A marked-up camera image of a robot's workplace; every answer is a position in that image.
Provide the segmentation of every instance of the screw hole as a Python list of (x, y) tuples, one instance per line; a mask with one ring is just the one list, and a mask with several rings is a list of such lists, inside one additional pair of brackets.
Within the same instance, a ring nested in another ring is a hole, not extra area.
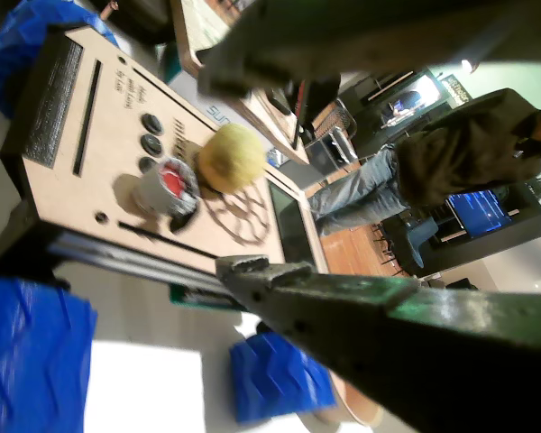
[(104, 212), (96, 212), (94, 218), (98, 224), (106, 224), (108, 222), (108, 216)]
[(295, 330), (297, 332), (300, 332), (301, 334), (307, 332), (307, 324), (305, 322), (302, 322), (300, 320), (295, 320)]
[(364, 372), (364, 365), (362, 363), (354, 363), (353, 364), (353, 369), (357, 372), (357, 373), (361, 373), (361, 372)]
[(520, 315), (520, 316), (529, 316), (530, 315), (530, 311), (524, 307), (521, 307), (519, 309), (517, 309), (517, 313)]

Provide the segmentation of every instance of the computer monitor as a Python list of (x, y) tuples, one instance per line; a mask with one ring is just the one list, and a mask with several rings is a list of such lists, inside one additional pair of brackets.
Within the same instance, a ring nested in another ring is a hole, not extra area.
[(490, 190), (453, 194), (449, 203), (470, 237), (492, 232), (511, 222), (499, 199)]

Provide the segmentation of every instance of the black button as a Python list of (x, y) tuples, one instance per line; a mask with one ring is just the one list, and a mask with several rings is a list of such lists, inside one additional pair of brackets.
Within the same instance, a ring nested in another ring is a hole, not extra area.
[(150, 156), (143, 156), (138, 161), (138, 168), (141, 170), (142, 174), (146, 171), (150, 170), (154, 165), (156, 164), (156, 161), (151, 158)]
[(143, 115), (142, 124), (151, 134), (162, 135), (164, 132), (162, 129), (162, 123), (156, 115), (151, 115), (150, 113)]
[(162, 155), (162, 144), (160, 140), (152, 134), (145, 134), (141, 137), (142, 148), (151, 156)]

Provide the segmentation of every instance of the yellow ball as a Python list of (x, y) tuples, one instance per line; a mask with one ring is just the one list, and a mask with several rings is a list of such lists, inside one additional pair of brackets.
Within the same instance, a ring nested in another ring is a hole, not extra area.
[(226, 124), (198, 154), (198, 169), (208, 185), (232, 194), (262, 176), (266, 156), (259, 137), (239, 124)]

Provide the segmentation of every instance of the wooden panel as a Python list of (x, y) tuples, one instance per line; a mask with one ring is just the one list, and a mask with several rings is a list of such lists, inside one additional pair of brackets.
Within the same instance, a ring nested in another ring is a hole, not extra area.
[[(171, 6), (180, 64), (186, 72), (197, 77), (201, 63), (196, 51), (209, 48), (223, 39), (228, 31), (230, 15), (222, 6), (211, 8), (205, 0), (171, 0)], [(308, 164), (303, 146), (299, 145), (296, 150), (291, 147), (297, 118), (279, 112), (264, 92), (253, 90), (245, 99), (228, 99), (225, 103), (247, 119), (291, 160)]]
[[(203, 189), (204, 199), (197, 215), (176, 234), (169, 230), (169, 218), (144, 214), (133, 203), (131, 192), (141, 176), (138, 160), (148, 156), (140, 145), (140, 137), (147, 133), (141, 123), (143, 114), (150, 112), (162, 122), (163, 156), (176, 154), (179, 152), (177, 144), (182, 144), (185, 154), (178, 156), (191, 165), (194, 152), (212, 136), (215, 126), (93, 30), (67, 34), (85, 50), (57, 159), (52, 169), (24, 160), (41, 219), (206, 272), (215, 270), (214, 261), (207, 254), (263, 253), (272, 262), (284, 262), (267, 178), (301, 199), (306, 209), (307, 202), (299, 189), (287, 188), (292, 187), (289, 180), (282, 179), (287, 186), (277, 181), (275, 177), (281, 175), (270, 166), (266, 177), (231, 197), (222, 199)], [(77, 176), (73, 173), (73, 165), (97, 60), (102, 62), (102, 68), (84, 165)], [(96, 212), (106, 213), (108, 223), (98, 224), (94, 218)], [(304, 214), (308, 219), (310, 212), (306, 210)], [(207, 254), (192, 253), (184, 247), (137, 235), (121, 228), (119, 222)], [(307, 230), (311, 232), (311, 244), (318, 245), (314, 226), (307, 224)], [(316, 261), (324, 271), (324, 258), (320, 252), (316, 253)]]

